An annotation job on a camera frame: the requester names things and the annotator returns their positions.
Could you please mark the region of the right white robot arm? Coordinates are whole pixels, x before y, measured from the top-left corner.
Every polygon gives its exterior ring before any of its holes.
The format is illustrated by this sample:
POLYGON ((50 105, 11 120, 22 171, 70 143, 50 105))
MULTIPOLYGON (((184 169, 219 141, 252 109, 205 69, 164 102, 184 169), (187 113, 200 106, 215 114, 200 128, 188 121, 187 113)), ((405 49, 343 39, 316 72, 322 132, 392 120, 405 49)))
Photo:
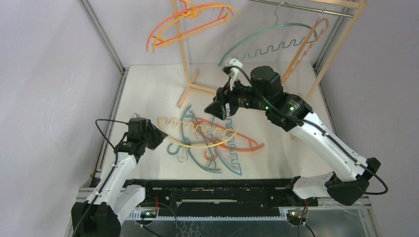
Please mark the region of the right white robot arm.
POLYGON ((207 114, 225 120, 239 108, 264 111, 272 124, 303 141, 332 169, 325 175, 294 177, 285 193, 289 204, 330 197, 350 206, 368 193, 370 179, 377 176, 380 161, 350 149, 304 99, 284 91, 277 72, 269 66, 256 67, 245 76, 249 82, 246 86, 236 78, 243 72, 240 66, 226 66, 223 71, 229 79, 205 108, 207 114))

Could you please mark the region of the blue wavy hanger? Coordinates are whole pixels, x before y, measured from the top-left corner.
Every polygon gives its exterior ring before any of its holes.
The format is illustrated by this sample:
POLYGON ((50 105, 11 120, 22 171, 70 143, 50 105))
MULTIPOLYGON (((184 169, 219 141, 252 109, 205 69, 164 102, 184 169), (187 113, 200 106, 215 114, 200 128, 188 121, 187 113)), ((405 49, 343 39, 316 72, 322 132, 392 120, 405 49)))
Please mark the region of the blue wavy hanger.
MULTIPOLYGON (((215 126, 215 120, 217 118, 215 116, 212 117, 210 124, 212 126, 215 126)), ((231 116, 228 116, 226 118, 226 128, 223 129, 230 129, 230 130, 234 130, 233 129, 233 120, 231 118, 231 116)), ((236 143, 235 143, 235 137, 237 134, 234 134, 234 132, 231 131, 227 131, 226 132, 226 136, 227 138, 231 138, 230 140, 228 140, 227 142, 223 143, 222 145, 226 145, 227 150, 228 150, 228 155, 224 158, 223 156, 220 157, 222 163, 225 165, 225 167, 232 173, 242 176, 243 172, 242 172, 242 168, 239 162, 239 157, 238 157, 238 149, 236 147, 236 143)))

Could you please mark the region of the teal plastic hanger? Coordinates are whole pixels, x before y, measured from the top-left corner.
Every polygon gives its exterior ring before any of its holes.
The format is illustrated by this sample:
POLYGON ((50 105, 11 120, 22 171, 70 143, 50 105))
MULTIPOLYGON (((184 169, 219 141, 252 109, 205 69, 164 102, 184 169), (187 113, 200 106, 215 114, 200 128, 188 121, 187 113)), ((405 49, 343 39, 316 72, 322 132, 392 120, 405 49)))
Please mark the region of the teal plastic hanger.
MULTIPOLYGON (((182 124, 180 125, 180 134, 181 134, 181 144, 186 144, 188 146, 191 145, 191 141, 189 140, 189 138, 184 134, 184 129, 186 128, 195 128, 196 125, 185 125, 185 122, 195 122, 197 123, 197 117, 195 116, 194 112, 191 110, 192 105, 188 105, 186 107, 186 109, 183 111, 182 116, 180 121, 182 121, 182 124)), ((202 170, 209 172, 209 173, 214 173, 214 174, 219 174, 222 173, 222 171, 220 169, 217 168, 217 164, 216 164, 216 155, 212 152, 211 148, 206 148, 207 152, 209 152, 210 154, 210 158, 208 161, 207 165, 202 165, 201 163, 199 163, 195 157, 193 156, 193 152, 192 150, 194 148, 190 148, 190 147, 185 147, 182 145, 177 145, 176 150, 172 151, 171 147, 174 145, 174 143, 169 143, 169 145, 167 146, 167 153, 171 156, 176 156, 178 162, 183 163, 185 162, 188 158, 191 158, 192 161, 202 170), (180 151, 184 149, 185 151, 185 160, 180 160, 179 157, 180 155, 180 151)))

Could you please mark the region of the light orange wavy hanger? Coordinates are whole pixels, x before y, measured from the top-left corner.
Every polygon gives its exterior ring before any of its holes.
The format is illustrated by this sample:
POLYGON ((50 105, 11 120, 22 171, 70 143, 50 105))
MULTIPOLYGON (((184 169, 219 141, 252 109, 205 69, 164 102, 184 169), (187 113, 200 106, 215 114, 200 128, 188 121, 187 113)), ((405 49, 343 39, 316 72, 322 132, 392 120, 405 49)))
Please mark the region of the light orange wavy hanger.
POLYGON ((313 47, 315 42, 319 40, 319 38, 326 32, 329 28, 330 23, 328 18, 318 18, 313 27, 310 29, 308 34, 305 37, 303 43, 301 43, 297 53, 295 54, 294 58, 290 62, 289 66, 287 67, 282 79, 281 83, 285 83, 291 74, 295 71, 297 66, 301 63, 304 57, 307 55, 309 50, 313 47))

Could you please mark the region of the pale green wavy hanger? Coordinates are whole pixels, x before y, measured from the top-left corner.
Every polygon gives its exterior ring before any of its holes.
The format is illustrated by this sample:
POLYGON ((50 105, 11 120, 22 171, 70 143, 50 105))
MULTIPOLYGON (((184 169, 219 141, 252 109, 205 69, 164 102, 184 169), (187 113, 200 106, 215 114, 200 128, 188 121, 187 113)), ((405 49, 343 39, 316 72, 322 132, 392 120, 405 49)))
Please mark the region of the pale green wavy hanger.
MULTIPOLYGON (((245 38, 243 38, 242 40, 238 41, 236 44, 234 44, 233 46, 231 46, 222 55, 222 57, 220 58, 220 60, 219 60, 219 62, 217 64, 217 66, 218 67, 221 67, 225 62, 227 62, 227 58, 229 56, 233 56, 232 55, 233 51, 235 49, 237 49, 239 46, 241 46, 244 43, 246 43, 246 42, 248 42, 248 41, 250 41, 252 39, 255 39, 256 37, 258 37, 258 36, 260 36, 260 35, 262 35, 264 33, 267 33, 269 31, 272 31, 272 30, 275 30, 275 29, 279 29, 279 28, 286 28, 286 27, 300 27, 300 28, 306 28, 308 30, 312 30, 312 27, 311 26, 309 26, 307 24, 304 24, 304 23, 283 23, 283 24, 278 24, 279 16, 277 14, 277 9, 279 7, 282 7, 282 6, 285 7, 286 4, 288 4, 288 3, 287 2, 280 2, 280 3, 277 4, 277 8, 275 9, 275 12, 274 12, 274 15, 276 17, 276 22, 275 22, 275 24, 273 26, 270 26, 270 27, 267 27, 267 28, 263 28, 262 30, 259 30, 259 31, 255 32, 255 33, 252 33, 252 34, 246 36, 245 38)), ((286 42, 282 41, 282 42, 280 42, 280 43, 278 43, 276 45, 270 44, 270 45, 267 46, 266 49, 258 48, 253 53, 246 52, 246 53, 243 53, 242 55, 234 56, 232 58, 238 59, 240 61, 244 61, 246 59, 253 59, 253 58, 257 57, 257 56, 262 56, 262 55, 265 55, 265 54, 267 54, 269 52, 275 52, 275 51, 278 51, 280 49, 286 49, 286 48, 289 48, 289 47, 292 47, 292 46, 301 46, 301 44, 303 43, 303 41, 305 39, 307 39, 307 37, 302 37, 299 41, 297 41, 297 39, 292 39, 292 40, 290 40, 289 43, 286 43, 286 42)))

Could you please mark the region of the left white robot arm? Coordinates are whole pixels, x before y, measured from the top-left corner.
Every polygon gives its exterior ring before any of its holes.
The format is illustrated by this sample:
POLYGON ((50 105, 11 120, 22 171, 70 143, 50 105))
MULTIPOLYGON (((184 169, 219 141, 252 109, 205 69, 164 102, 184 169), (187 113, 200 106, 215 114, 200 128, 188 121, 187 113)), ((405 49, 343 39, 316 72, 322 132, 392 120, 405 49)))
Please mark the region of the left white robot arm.
POLYGON ((112 145, 114 160, 105 176, 84 202, 71 209, 74 237, 118 237, 122 225, 136 205, 148 206, 154 192, 141 185, 129 185, 122 191, 127 176, 138 164, 146 149, 156 149, 167 137, 147 118, 131 118, 127 132, 112 145))

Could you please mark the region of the pale yellow wavy hanger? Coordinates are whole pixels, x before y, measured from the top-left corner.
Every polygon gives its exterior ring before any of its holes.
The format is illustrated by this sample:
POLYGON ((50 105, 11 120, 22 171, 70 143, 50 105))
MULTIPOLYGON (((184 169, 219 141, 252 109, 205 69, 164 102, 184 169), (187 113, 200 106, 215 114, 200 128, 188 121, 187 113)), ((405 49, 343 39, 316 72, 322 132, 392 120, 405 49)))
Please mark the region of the pale yellow wavy hanger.
POLYGON ((209 132, 210 134, 214 135, 219 133, 220 135, 226 136, 228 133, 231 134, 231 136, 228 136, 227 139, 222 140, 220 142, 217 143, 213 143, 210 145, 189 145, 186 142, 181 143, 178 140, 176 140, 175 138, 173 138, 171 135, 168 135, 167 138, 169 140, 171 140, 173 143, 185 147, 185 148, 196 148, 196 149, 206 149, 206 148, 211 148, 211 147, 217 147, 220 146, 222 144, 227 143, 228 141, 232 140, 237 134, 238 132, 236 130, 232 130, 232 129, 228 129, 228 128, 220 128, 220 127, 211 127, 211 126, 206 126, 203 127, 201 124, 194 124, 192 122, 187 122, 184 120, 178 120, 178 119, 174 119, 174 118, 167 118, 167 117, 158 117, 157 118, 158 121, 158 128, 163 131, 164 130, 164 126, 168 125, 168 126, 173 126, 173 127, 180 127, 180 128, 189 128, 193 131, 201 131, 201 132, 209 132))

